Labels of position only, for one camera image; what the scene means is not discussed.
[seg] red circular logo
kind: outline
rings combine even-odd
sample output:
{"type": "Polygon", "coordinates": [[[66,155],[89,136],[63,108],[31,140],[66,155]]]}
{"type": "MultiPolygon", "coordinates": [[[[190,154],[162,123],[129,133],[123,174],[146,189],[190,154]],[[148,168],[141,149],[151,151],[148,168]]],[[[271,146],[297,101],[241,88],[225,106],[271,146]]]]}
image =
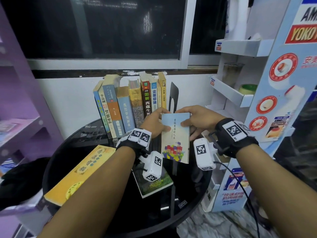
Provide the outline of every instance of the red circular logo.
{"type": "Polygon", "coordinates": [[[275,96],[267,96],[263,98],[259,104],[256,106],[256,111],[259,114],[267,114],[272,111],[277,104],[277,98],[275,96]]]}
{"type": "Polygon", "coordinates": [[[287,53],[280,56],[271,66],[270,79],[281,81],[289,77],[298,64],[298,57],[294,53],[287,53]]]}
{"type": "Polygon", "coordinates": [[[258,131],[267,124],[267,118],[265,116],[256,117],[249,124],[249,129],[252,131],[258,131]]]}

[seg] glass tabletop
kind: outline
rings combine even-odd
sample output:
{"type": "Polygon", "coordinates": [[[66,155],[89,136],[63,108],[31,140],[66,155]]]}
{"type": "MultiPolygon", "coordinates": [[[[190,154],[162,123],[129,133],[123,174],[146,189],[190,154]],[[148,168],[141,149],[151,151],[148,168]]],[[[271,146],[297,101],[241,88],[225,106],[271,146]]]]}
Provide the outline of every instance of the glass tabletop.
{"type": "MultiPolygon", "coordinates": [[[[79,129],[64,141],[51,158],[44,174],[44,193],[53,188],[96,145],[114,147],[116,142],[117,139],[108,140],[101,120],[79,129]]],[[[152,150],[161,151],[160,136],[151,141],[152,150]]],[[[174,184],[144,199],[131,172],[107,236],[139,237],[166,227],[176,227],[200,204],[212,171],[202,171],[197,167],[193,143],[190,143],[189,164],[163,159],[163,166],[174,184]]],[[[48,203],[48,207],[52,214],[59,209],[51,203],[48,203]]]]}

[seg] book spine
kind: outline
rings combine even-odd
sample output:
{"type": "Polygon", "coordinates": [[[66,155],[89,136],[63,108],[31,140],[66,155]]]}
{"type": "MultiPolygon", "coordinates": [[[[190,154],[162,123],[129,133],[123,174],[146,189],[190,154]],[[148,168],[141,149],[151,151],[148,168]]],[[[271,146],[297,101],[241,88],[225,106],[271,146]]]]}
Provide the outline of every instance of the book spine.
{"type": "Polygon", "coordinates": [[[166,108],[166,79],[160,81],[162,89],[162,108],[166,108]]]}
{"type": "Polygon", "coordinates": [[[125,132],[129,132],[135,128],[132,107],[129,97],[118,98],[118,104],[122,116],[122,122],[125,132]]]}
{"type": "Polygon", "coordinates": [[[148,81],[142,82],[142,91],[143,91],[144,114],[145,116],[149,116],[152,113],[152,108],[151,108],[150,84],[148,81]]]}
{"type": "Polygon", "coordinates": [[[132,104],[135,125],[137,126],[137,128],[139,128],[144,121],[142,92],[140,88],[133,88],[129,89],[129,94],[132,104]]]}
{"type": "Polygon", "coordinates": [[[108,122],[107,122],[107,119],[106,119],[106,116],[105,116],[105,112],[104,112],[102,104],[101,104],[101,99],[99,97],[98,91],[94,91],[93,95],[95,96],[96,104],[97,104],[97,107],[98,107],[98,111],[99,111],[101,120],[103,122],[103,126],[105,127],[105,130],[106,130],[106,133],[108,135],[108,138],[111,139],[112,136],[111,136],[111,133],[110,133],[110,128],[109,128],[109,125],[108,125],[108,122]]]}
{"type": "Polygon", "coordinates": [[[159,84],[158,84],[157,94],[158,94],[158,108],[160,108],[162,106],[162,88],[159,84]]]}
{"type": "Polygon", "coordinates": [[[157,82],[151,83],[151,102],[152,102],[152,112],[158,108],[158,97],[157,97],[157,82]]]}
{"type": "Polygon", "coordinates": [[[117,137],[116,131],[115,131],[113,123],[112,123],[112,119],[111,119],[110,112],[109,112],[109,107],[108,107],[105,93],[104,93],[102,87],[99,89],[98,93],[99,93],[99,97],[100,97],[100,100],[102,103],[103,110],[105,112],[105,116],[106,116],[106,120],[107,120],[109,129],[110,129],[111,137],[116,138],[117,137]]]}
{"type": "Polygon", "coordinates": [[[119,109],[118,100],[116,97],[116,92],[114,90],[113,84],[103,85],[103,91],[105,93],[106,101],[109,107],[109,113],[112,119],[112,123],[117,135],[117,138],[121,138],[125,132],[123,128],[123,123],[121,119],[121,113],[119,109]]]}

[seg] marble floor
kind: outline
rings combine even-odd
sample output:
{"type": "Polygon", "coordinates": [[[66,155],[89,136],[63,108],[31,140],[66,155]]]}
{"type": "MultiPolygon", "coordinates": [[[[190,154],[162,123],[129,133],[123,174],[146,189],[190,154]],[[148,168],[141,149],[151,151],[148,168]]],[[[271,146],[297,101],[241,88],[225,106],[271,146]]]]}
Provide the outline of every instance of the marble floor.
{"type": "MultiPolygon", "coordinates": [[[[260,228],[261,238],[278,238],[260,228]]],[[[201,205],[177,227],[180,238],[257,238],[256,224],[246,211],[204,212],[201,205]]]]}

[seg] hand holding book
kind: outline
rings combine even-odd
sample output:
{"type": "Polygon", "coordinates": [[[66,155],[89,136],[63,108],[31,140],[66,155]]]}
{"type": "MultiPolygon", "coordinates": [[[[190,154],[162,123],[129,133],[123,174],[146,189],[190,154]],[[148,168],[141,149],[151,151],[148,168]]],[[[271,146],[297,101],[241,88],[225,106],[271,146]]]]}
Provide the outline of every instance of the hand holding book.
{"type": "Polygon", "coordinates": [[[152,112],[149,116],[146,116],[143,124],[140,128],[152,132],[152,138],[158,136],[162,131],[170,131],[171,127],[163,125],[159,122],[159,118],[163,114],[170,114],[171,112],[165,108],[158,108],[156,111],[152,112]]]}
{"type": "Polygon", "coordinates": [[[198,135],[204,132],[206,129],[214,129],[216,124],[223,120],[224,116],[218,114],[210,109],[204,108],[200,105],[188,106],[177,110],[175,113],[191,113],[191,117],[189,119],[181,122],[181,126],[188,127],[194,126],[196,129],[189,140],[194,140],[198,135]]]}

